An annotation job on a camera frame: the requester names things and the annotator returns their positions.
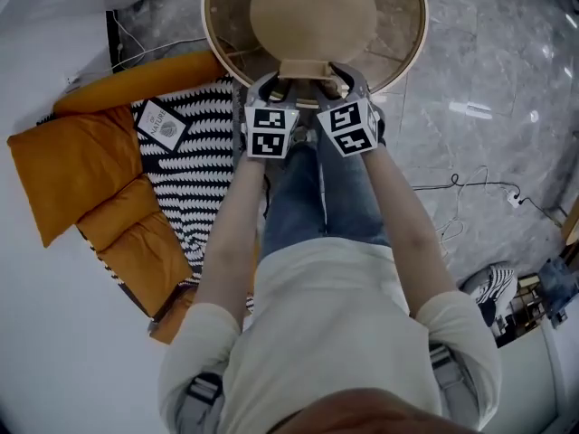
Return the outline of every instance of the white wall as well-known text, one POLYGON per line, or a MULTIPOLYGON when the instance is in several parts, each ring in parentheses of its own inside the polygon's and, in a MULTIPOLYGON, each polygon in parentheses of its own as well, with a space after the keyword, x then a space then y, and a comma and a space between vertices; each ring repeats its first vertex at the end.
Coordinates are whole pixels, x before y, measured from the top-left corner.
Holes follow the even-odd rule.
POLYGON ((567 320, 557 329, 542 327, 553 363, 557 409, 565 413, 579 404, 579 297, 565 308, 567 320))
POLYGON ((14 434, 165 432, 164 346, 78 232, 42 247, 5 144, 103 53, 104 15, 0 36, 0 416, 14 434))
POLYGON ((538 434, 556 417, 555 382, 546 340, 536 328, 499 349, 503 383, 485 434, 538 434))

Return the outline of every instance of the white t-shirt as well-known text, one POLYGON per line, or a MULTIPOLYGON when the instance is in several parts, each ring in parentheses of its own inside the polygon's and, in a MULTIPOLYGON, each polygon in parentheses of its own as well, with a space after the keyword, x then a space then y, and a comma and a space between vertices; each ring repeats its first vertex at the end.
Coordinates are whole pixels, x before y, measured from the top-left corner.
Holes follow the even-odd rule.
POLYGON ((410 318, 389 248, 301 242, 261 262, 254 299, 252 326, 242 334, 221 307, 191 307, 161 368, 167 426, 179 392, 203 368, 227 360, 225 434, 265 434, 310 403, 356 388, 384 389, 441 415, 429 342, 463 357, 477 389, 479 429, 496 412, 500 360, 477 305, 458 291, 444 293, 410 318))

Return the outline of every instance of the beige round lid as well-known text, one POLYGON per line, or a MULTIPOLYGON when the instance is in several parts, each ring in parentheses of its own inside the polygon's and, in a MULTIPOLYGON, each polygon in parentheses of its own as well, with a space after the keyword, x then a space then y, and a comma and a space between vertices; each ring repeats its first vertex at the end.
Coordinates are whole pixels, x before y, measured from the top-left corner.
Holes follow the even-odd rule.
POLYGON ((263 48, 280 61, 349 62, 375 38, 375 0, 252 0, 263 48))

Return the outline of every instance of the white cable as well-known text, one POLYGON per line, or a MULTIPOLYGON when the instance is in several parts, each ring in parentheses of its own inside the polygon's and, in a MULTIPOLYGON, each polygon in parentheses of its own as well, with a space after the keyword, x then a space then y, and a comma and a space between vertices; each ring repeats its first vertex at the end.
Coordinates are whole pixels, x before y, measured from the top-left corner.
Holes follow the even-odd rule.
POLYGON ((482 165, 481 167, 479 167, 470 177, 469 180, 467 180, 467 183, 465 185, 463 185, 460 190, 457 192, 456 194, 456 212, 454 217, 452 217, 452 219, 450 219, 448 221, 448 223, 445 223, 444 225, 442 225, 440 228, 437 228, 436 231, 442 231, 441 234, 441 246, 444 249, 444 258, 446 258, 446 256, 449 254, 449 251, 446 249, 446 245, 444 244, 446 241, 450 241, 453 240, 454 238, 457 238, 459 236, 461 236, 461 234, 465 231, 466 229, 466 225, 465 223, 460 219, 460 195, 462 194, 462 190, 464 190, 465 188, 467 188, 467 185, 474 179, 475 176, 477 176, 480 171, 482 170, 486 170, 487 173, 485 175, 485 185, 484 185, 484 190, 485 193, 487 195, 490 195, 487 192, 487 183, 489 182, 489 168, 486 167, 485 165, 482 165), (448 229, 452 226, 453 223, 459 223, 460 224, 460 231, 458 233, 453 234, 452 236, 445 238, 446 232, 448 231, 448 229))
MULTIPOLYGON (((134 36, 132 33, 130 33, 127 29, 125 29, 125 26, 119 22, 119 20, 117 19, 117 15, 116 15, 116 12, 115 12, 115 11, 112 12, 112 19, 115 20, 115 23, 117 23, 117 25, 119 26, 120 30, 121 30, 122 32, 124 32, 126 35, 128 35, 131 39, 133 39, 133 40, 135 41, 135 43, 139 46, 139 48, 141 49, 141 51, 144 52, 144 51, 145 51, 145 47, 141 44, 141 42, 139 42, 139 41, 137 40, 137 37, 135 37, 135 36, 134 36)), ((135 65, 139 64, 139 63, 141 62, 141 60, 143 59, 143 58, 142 58, 143 56, 145 56, 145 54, 141 54, 141 58, 139 58, 138 60, 136 60, 136 61, 135 61, 133 64, 131 64, 129 67, 132 68, 132 67, 134 67, 135 65)))
POLYGON ((161 45, 160 47, 151 48, 150 50, 145 50, 145 51, 142 52, 142 53, 139 53, 139 54, 137 54, 137 55, 135 55, 135 56, 131 56, 130 58, 127 58, 126 60, 123 60, 123 61, 115 64, 114 66, 111 66, 110 68, 108 68, 108 69, 106 69, 106 70, 104 70, 104 71, 99 71, 99 72, 83 72, 79 77, 81 77, 81 76, 86 76, 86 75, 106 74, 107 72, 110 72, 110 71, 114 70, 115 68, 117 68, 118 66, 124 64, 125 62, 134 60, 134 59, 136 59, 136 58, 138 58, 138 57, 140 57, 140 56, 144 56, 144 55, 146 55, 147 53, 155 52, 156 50, 161 50, 161 49, 166 48, 166 47, 170 47, 170 46, 173 46, 173 45, 177 45, 178 43, 200 42, 200 41, 202 41, 202 40, 205 40, 205 38, 202 37, 202 38, 200 38, 200 39, 185 39, 185 40, 178 40, 178 41, 176 41, 176 42, 166 43, 165 45, 161 45))

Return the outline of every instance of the shoe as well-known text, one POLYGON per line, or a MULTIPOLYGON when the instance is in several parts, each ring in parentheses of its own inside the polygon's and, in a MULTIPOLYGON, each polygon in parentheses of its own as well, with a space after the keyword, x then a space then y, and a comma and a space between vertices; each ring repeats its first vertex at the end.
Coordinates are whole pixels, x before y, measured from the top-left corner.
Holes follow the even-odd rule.
POLYGON ((507 312, 510 301, 515 298, 517 282, 515 269, 507 262, 500 262, 475 273, 460 290, 471 296, 481 310, 489 310, 489 302, 493 302, 491 309, 495 309, 494 319, 497 319, 507 312))

